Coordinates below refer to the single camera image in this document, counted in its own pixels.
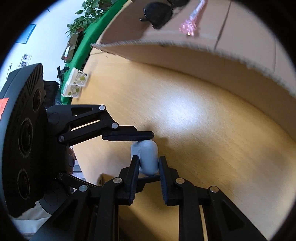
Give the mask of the white earbuds case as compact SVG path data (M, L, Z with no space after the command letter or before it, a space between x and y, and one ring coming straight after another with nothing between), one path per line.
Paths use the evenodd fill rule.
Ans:
M130 147L131 158L139 157L140 173L146 176L154 176L159 171L158 146L153 140L144 140L132 143Z

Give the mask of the black sunglasses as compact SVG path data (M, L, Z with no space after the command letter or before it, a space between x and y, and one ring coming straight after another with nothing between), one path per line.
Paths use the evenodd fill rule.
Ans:
M174 14L175 8L182 8L189 3L189 0L175 0L161 3L154 1L148 3L143 8L143 17L139 20L141 22L149 22L154 29L162 28Z

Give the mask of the pink bear-top pen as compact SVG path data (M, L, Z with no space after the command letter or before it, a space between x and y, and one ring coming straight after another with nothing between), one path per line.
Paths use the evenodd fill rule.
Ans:
M199 4L192 11L188 19L184 21L179 27L179 31L187 36L194 36L197 29L196 22L201 14L203 8L207 4L207 0L200 0Z

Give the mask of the clear acrylic block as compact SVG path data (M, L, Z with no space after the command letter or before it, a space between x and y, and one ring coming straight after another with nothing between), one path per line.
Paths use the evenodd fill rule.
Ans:
M87 85L88 79L88 74L76 68L72 68L68 78L70 85L77 85L81 87L85 87Z
M72 98L79 98L82 92L82 86L79 85L76 81L65 83L65 86L62 89L62 96L63 97L72 97Z

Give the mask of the green cloth strip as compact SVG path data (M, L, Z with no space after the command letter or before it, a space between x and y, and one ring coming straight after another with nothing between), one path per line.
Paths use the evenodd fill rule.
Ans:
M61 82L60 90L62 91L65 83L68 81L72 68L83 70L90 52L92 50L91 44L95 43L103 31L106 29L111 20L119 13L127 1L116 1L116 3L95 23L91 24L86 30L73 34L69 42L74 40L74 44L70 46L70 57L65 61L65 67L58 70L58 78Z

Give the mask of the green potted plant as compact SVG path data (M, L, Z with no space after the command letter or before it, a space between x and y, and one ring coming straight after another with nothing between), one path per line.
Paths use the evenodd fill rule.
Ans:
M77 18L67 24L68 36L86 30L91 24L97 22L114 4L112 0L86 0L82 3L81 9L75 14Z

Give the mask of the cardboard box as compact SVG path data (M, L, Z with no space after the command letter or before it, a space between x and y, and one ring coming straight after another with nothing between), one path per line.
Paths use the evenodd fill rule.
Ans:
M147 1L133 1L103 31L94 48L128 60L182 72L248 101L295 137L295 68L271 30L235 1L208 1L197 30L179 29L198 5L190 1L161 29L141 22Z

